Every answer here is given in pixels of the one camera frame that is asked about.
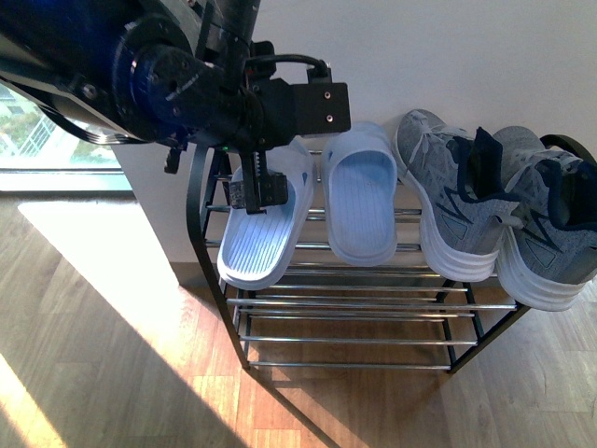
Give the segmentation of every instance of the black cable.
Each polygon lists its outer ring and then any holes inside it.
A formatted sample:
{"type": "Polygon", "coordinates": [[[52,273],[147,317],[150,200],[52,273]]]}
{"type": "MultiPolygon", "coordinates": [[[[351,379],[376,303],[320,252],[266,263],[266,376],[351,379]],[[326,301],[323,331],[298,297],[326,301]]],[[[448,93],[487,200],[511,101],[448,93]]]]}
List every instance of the black cable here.
{"type": "Polygon", "coordinates": [[[74,135],[76,138],[94,145],[141,145],[147,142],[131,138],[126,135],[115,133],[113,135],[100,135],[97,133],[90,133],[83,128],[78,127],[72,121],[66,119],[63,115],[45,107],[40,107],[41,111],[54,122],[58,127],[64,131],[74,135]]]}
{"type": "Polygon", "coordinates": [[[264,63],[306,63],[314,66],[321,77],[327,75],[327,64],[321,59],[315,59],[311,56],[304,56],[302,54],[270,54],[264,56],[256,56],[246,60],[246,66],[262,65],[264,63]]]}

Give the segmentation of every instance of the metal rod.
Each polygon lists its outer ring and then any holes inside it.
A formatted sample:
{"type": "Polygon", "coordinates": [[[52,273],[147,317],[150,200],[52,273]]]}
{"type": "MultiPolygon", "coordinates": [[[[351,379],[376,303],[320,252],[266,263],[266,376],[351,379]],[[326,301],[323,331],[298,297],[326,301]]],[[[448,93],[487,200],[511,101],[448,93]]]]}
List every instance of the metal rod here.
{"type": "MultiPolygon", "coordinates": [[[[328,269],[353,269],[350,266],[342,263],[327,263],[327,262],[317,262],[317,261],[297,261],[293,262],[289,265],[291,268],[328,268],[328,269]]],[[[417,273],[423,271],[424,273],[434,273],[429,269],[426,265],[415,265],[415,266],[392,266],[392,265],[385,265],[385,266],[377,266],[375,268],[370,269],[372,272],[382,271],[401,271],[404,273],[417,273]]]]}
{"type": "Polygon", "coordinates": [[[251,315],[255,319],[269,320],[326,320],[335,322],[428,322],[440,324],[444,319],[428,319],[420,317],[336,317],[336,316],[308,316],[308,315],[251,315]]]}
{"type": "MultiPolygon", "coordinates": [[[[281,299],[310,299],[310,300],[325,300],[331,299],[330,296],[299,296],[299,295],[285,295],[285,294],[268,294],[265,296],[259,296],[260,299],[268,301],[277,301],[281,299]]],[[[351,297],[340,297],[344,301],[436,301],[433,297],[367,297],[367,296],[351,296],[351,297]]]]}
{"type": "Polygon", "coordinates": [[[358,286],[358,285],[272,285],[268,289],[308,289],[312,291],[386,291],[386,292],[466,292],[464,287],[372,287],[372,286],[358,286]]]}
{"type": "Polygon", "coordinates": [[[249,313],[253,317],[257,315],[326,315],[333,317],[347,317],[347,316],[368,316],[368,317],[420,317],[429,319],[446,319],[446,318],[458,318],[458,317],[472,317],[472,313],[413,313],[413,312],[386,312],[380,313],[369,310],[355,310],[351,313],[339,312],[336,310],[276,310],[276,309],[247,309],[240,308],[241,313],[249,313]]]}
{"type": "MultiPolygon", "coordinates": [[[[215,181],[218,182],[230,182],[232,180],[231,175],[215,175],[213,177],[215,181]]],[[[230,211],[229,205],[210,205],[211,211],[217,211],[221,213],[228,213],[230,211]]],[[[419,219],[421,217],[421,210],[416,208],[395,208],[394,214],[396,218],[410,218],[410,219],[419,219]]],[[[309,209],[309,217],[310,220],[313,221],[325,221],[326,220],[326,210],[324,208],[310,208],[309,209]]]]}
{"type": "Polygon", "coordinates": [[[516,310],[516,305],[479,305],[479,304],[453,304],[453,303],[376,303],[374,298],[368,303],[344,303],[342,297],[338,297],[337,301],[271,301],[267,299],[228,299],[228,304],[231,305],[246,305],[246,306],[338,306],[342,308],[377,308],[380,309],[396,309],[400,310],[425,310],[425,311],[469,311],[469,310],[516,310]]]}
{"type": "Polygon", "coordinates": [[[367,364],[367,363],[331,363],[331,362],[270,362],[250,361],[252,367],[314,367],[323,369],[392,369],[392,370],[416,370],[416,371],[449,371],[450,366],[446,365],[424,365],[424,364],[367,364]]]}
{"type": "MultiPolygon", "coordinates": [[[[205,245],[209,249],[219,249],[222,245],[221,240],[205,240],[205,245]]],[[[331,250],[328,243],[312,242],[312,243],[297,243],[295,246],[298,250],[331,250]]],[[[396,252],[421,252],[421,245],[403,244],[396,245],[396,252]]]]}
{"type": "MultiPolygon", "coordinates": [[[[309,215],[325,215],[325,208],[310,208],[309,215]]],[[[404,217],[419,217],[421,215],[420,208],[395,208],[394,214],[404,217]]]]}
{"type": "Polygon", "coordinates": [[[356,338],[281,338],[273,336],[241,336],[252,343],[371,343],[380,345],[477,345],[476,341],[442,341],[416,339],[356,339],[356,338]]]}
{"type": "Polygon", "coordinates": [[[286,275],[309,275],[309,276],[316,276],[316,275],[324,275],[328,277],[343,277],[346,275],[350,275],[352,277],[371,277],[375,275],[377,277],[387,277],[387,278],[439,278],[439,274],[437,273],[406,273],[401,271],[389,272],[383,270],[338,270],[338,269],[301,269],[301,268],[289,268],[286,270],[286,275]]]}

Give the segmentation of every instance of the slide sandal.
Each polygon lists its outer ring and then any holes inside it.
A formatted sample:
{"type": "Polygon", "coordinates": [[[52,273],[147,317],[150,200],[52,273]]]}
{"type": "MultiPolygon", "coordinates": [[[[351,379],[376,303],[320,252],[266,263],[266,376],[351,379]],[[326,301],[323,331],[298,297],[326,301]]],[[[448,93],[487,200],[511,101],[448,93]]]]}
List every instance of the slide sandal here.
{"type": "MultiPolygon", "coordinates": [[[[270,287],[284,275],[312,204],[317,182],[315,162],[298,140],[267,153],[268,167],[288,179],[288,202],[267,207],[266,214],[230,211],[217,255],[220,276],[245,290],[270,287]]],[[[239,168],[232,181],[243,178],[239,168]]]]}
{"type": "Polygon", "coordinates": [[[396,252],[397,168],[385,130],[359,122],[332,137],[321,159],[326,224],[334,254],[354,266],[377,266],[396,252]]]}

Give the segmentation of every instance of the screw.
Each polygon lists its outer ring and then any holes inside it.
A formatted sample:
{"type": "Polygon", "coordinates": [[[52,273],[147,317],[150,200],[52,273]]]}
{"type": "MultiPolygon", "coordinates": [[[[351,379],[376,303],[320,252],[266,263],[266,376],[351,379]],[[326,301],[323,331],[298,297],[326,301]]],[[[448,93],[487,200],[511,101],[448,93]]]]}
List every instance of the screw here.
{"type": "Polygon", "coordinates": [[[85,84],[83,86],[83,94],[88,100],[94,100],[97,98],[97,89],[92,84],[85,84]]]}

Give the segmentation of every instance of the gray sneaker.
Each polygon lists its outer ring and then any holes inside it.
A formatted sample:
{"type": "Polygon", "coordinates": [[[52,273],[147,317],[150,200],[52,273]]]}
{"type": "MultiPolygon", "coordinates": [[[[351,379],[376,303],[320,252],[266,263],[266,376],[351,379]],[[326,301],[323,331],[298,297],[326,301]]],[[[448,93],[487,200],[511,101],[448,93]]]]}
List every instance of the gray sneaker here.
{"type": "Polygon", "coordinates": [[[545,149],[520,126],[494,135],[504,146],[506,190],[521,197],[497,272],[515,300],[545,311],[572,306],[597,274],[597,166],[561,149],[545,149]]]}
{"type": "Polygon", "coordinates": [[[421,248],[431,269],[478,282],[493,273],[518,197],[502,187],[502,146],[481,128],[473,141],[426,110],[412,110],[396,132],[398,177],[421,201],[421,248]]]}

